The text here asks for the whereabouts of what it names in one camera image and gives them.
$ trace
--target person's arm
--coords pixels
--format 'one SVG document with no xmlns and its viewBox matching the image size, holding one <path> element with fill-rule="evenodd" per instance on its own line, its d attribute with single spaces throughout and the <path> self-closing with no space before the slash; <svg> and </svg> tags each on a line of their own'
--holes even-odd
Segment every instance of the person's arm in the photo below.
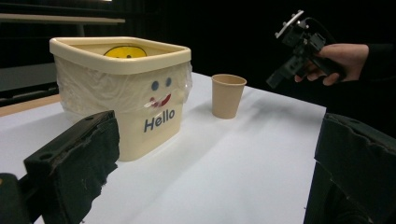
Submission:
<svg viewBox="0 0 396 224">
<path fill-rule="evenodd" d="M 361 70 L 360 80 L 382 81 L 396 78 L 394 44 L 367 44 L 369 55 Z"/>
</svg>

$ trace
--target blue eye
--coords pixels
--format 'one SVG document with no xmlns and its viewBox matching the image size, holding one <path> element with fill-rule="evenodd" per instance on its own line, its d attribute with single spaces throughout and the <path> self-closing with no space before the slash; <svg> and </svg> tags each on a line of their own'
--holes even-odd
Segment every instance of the blue eye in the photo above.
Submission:
<svg viewBox="0 0 396 224">
<path fill-rule="evenodd" d="M 166 79 L 166 87 L 170 86 L 172 84 L 172 78 L 167 78 Z"/>
<path fill-rule="evenodd" d="M 153 81 L 151 84 L 151 89 L 156 91 L 156 90 L 158 90 L 158 87 L 160 87 L 160 84 L 158 83 L 158 81 Z"/>
</svg>

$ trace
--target white table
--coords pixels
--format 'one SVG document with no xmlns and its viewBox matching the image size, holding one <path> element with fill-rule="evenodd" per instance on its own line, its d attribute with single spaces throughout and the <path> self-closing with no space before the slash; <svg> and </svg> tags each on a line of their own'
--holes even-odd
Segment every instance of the white table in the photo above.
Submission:
<svg viewBox="0 0 396 224">
<path fill-rule="evenodd" d="M 325 108 L 246 87 L 236 118 L 217 119 L 210 77 L 192 81 L 180 132 L 118 161 L 85 223 L 303 223 Z M 70 126 L 59 103 L 0 118 L 0 172 L 21 178 Z"/>
</svg>

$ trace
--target printed mouth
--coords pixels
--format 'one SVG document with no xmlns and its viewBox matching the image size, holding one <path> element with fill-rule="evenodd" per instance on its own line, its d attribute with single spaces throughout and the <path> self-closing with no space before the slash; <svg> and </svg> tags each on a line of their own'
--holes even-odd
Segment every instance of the printed mouth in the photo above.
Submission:
<svg viewBox="0 0 396 224">
<path fill-rule="evenodd" d="M 163 99 L 162 101 L 155 101 L 154 97 L 151 97 L 149 100 L 152 102 L 151 106 L 153 107 L 161 107 L 163 105 L 166 105 L 166 103 L 168 103 L 168 101 L 171 99 L 171 94 L 168 94 L 166 96 L 165 99 Z"/>
</svg>

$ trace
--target paper cup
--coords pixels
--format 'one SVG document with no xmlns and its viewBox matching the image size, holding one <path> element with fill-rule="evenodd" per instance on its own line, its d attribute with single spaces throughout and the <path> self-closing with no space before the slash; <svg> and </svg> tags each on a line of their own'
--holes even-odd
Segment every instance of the paper cup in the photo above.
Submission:
<svg viewBox="0 0 396 224">
<path fill-rule="evenodd" d="M 212 113 L 220 119 L 236 116 L 242 92 L 247 81 L 239 76 L 216 74 L 212 76 Z"/>
</svg>

